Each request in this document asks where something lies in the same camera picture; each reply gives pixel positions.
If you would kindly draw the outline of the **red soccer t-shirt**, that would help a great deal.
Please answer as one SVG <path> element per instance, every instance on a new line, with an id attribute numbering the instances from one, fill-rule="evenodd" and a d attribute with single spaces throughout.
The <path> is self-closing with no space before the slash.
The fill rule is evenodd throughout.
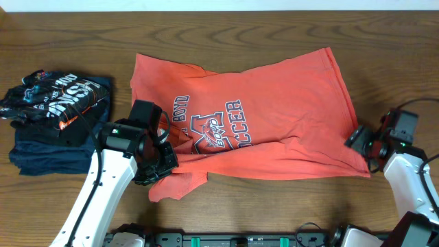
<path id="1" fill-rule="evenodd" d="M 132 98 L 167 117 L 178 166 L 154 183 L 149 199 L 179 200 L 210 174 L 260 180 L 369 177 L 365 160 L 345 146 L 357 128 L 333 52 L 322 48 L 238 73 L 139 54 Z"/>

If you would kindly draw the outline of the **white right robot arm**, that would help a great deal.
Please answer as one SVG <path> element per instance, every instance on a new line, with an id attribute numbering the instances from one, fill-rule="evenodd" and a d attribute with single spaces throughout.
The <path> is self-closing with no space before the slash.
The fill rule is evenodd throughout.
<path id="1" fill-rule="evenodd" d="M 430 177 L 430 158 L 413 145 L 415 113 L 392 108 L 373 131 L 359 126 L 345 145 L 365 159 L 371 173 L 383 172 L 390 184 L 399 223 L 378 237 L 355 226 L 335 235 L 333 246 L 437 246 L 438 193 Z"/>

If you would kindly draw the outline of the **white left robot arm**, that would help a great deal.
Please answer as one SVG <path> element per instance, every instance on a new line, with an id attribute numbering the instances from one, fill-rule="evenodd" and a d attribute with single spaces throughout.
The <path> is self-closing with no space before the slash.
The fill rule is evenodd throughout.
<path id="1" fill-rule="evenodd" d="M 125 225 L 108 233 L 121 196 L 130 183 L 150 185 L 178 167 L 167 141 L 170 130 L 158 130 L 168 115 L 152 102 L 136 100 L 126 119 L 107 122 L 92 138 L 95 153 L 73 208 L 52 246 L 154 246 L 143 229 Z"/>

